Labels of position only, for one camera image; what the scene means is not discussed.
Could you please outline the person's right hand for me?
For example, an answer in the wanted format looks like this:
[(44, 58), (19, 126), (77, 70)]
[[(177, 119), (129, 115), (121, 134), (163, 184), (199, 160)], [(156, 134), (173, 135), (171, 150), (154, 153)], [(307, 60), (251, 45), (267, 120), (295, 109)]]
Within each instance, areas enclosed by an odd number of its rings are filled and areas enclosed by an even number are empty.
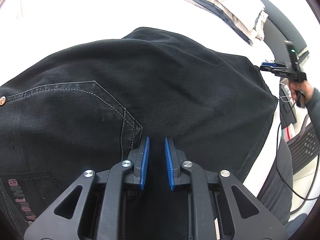
[(305, 92), (305, 102), (309, 102), (313, 96), (314, 88), (308, 81), (303, 81), (301, 83), (289, 80), (288, 81), (289, 89), (291, 91), (291, 96), (293, 101), (297, 102), (297, 92), (299, 89)]

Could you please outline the person's grey sleeve forearm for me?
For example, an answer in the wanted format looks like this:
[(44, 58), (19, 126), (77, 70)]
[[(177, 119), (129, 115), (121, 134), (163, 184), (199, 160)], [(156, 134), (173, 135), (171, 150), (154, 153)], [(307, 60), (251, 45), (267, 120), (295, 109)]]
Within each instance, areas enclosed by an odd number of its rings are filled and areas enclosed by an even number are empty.
[(310, 101), (306, 104), (308, 114), (310, 116), (311, 122), (315, 131), (319, 133), (320, 128), (320, 95), (317, 88), (313, 91), (313, 96)]

